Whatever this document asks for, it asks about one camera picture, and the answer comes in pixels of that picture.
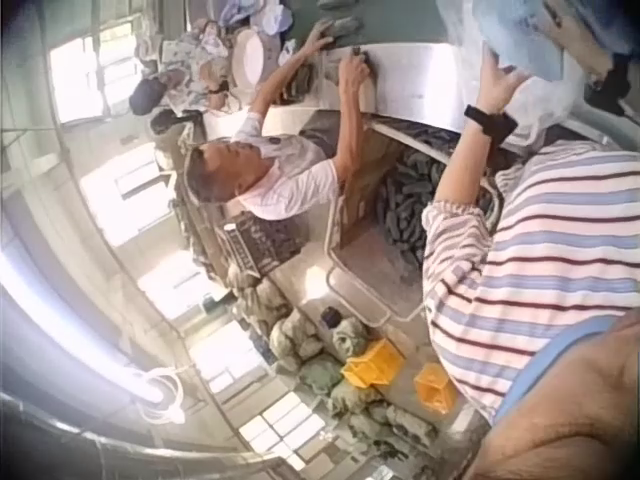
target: black wristwatch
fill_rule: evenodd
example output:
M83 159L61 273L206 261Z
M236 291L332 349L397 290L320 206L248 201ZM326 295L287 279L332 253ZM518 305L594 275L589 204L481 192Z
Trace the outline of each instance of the black wristwatch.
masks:
M518 128L518 122L506 113L489 115L471 105L467 105L464 116L480 125L482 132L493 140L494 145L501 145Z

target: hand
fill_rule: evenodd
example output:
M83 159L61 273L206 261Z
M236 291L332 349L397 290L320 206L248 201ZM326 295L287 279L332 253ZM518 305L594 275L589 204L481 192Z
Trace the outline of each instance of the hand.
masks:
M585 71L604 79L613 68L613 60L598 45L589 29L568 13L570 10L564 0L547 0L544 6L549 15L538 20L538 30L569 52Z
M364 55L354 55L353 51L342 58L339 68L340 92L358 93L371 72Z
M322 47L329 45L331 42L333 42L333 37L322 36L322 34L331 25L333 25L333 20L327 19L327 18L317 22L313 26L311 33L307 37L307 41L300 49L300 53L307 57L310 57L314 53L318 52Z
M480 93L476 106L488 115L502 113L509 105L518 87L531 75L515 67L498 67L498 56L489 46L484 46Z

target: man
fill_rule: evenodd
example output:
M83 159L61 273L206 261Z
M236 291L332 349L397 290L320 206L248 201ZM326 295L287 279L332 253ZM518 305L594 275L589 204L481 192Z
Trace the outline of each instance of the man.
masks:
M359 91L369 76L363 56L350 54L340 64L340 121L319 112L299 136L262 136L269 108L296 70L333 41L322 37L330 24L318 22L300 51L264 83L231 142L192 151L185 182L198 201L237 198L260 218L284 219L328 202L357 169L363 136Z
M178 116L185 110L219 110L224 106L229 60L222 56L224 47L220 55L213 55L202 45L210 29L215 25L201 19L178 40L163 43L161 71L143 78L129 98L134 115L148 115L164 98Z
M480 181L527 78L485 51L476 107L423 214L431 343L494 426L465 478L639 478L640 154L545 147L497 176L505 206L490 235ZM614 97L638 105L628 83Z

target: yellow crate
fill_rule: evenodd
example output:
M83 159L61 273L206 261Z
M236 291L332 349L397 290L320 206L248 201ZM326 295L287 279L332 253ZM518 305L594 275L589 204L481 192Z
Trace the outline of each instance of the yellow crate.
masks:
M371 345L364 355L347 360L342 374L358 388L389 385L402 365L404 357L389 340L382 339Z
M426 364L413 379L413 385L422 404L443 415L449 413L458 398L455 385L444 368L437 363Z

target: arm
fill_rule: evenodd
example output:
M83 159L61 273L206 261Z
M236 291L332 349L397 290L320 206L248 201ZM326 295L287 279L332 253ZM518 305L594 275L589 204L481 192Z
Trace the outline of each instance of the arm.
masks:
M613 55L602 48L589 29L571 15L565 0L546 0L549 18L539 27L556 45L565 49L582 69L597 80L604 80L613 69ZM640 64L629 63L629 83L631 90L623 99L631 109L640 113Z
M477 108L489 115L502 112L528 78L521 71L498 68L498 58L485 47ZM469 121L442 175L435 201L475 205L490 147L491 138L480 125Z
M287 86L302 66L312 55L322 47L333 42L333 38L322 38L322 33L332 24L331 21L321 20L315 24L304 46L295 53L287 62L278 68L260 88L260 91L249 107L249 112L257 113L262 117L267 115L269 108L276 101L280 92Z
M362 161L362 113L360 86L369 76L362 55L349 53L340 62L340 134L333 163L338 183L344 183L358 169Z

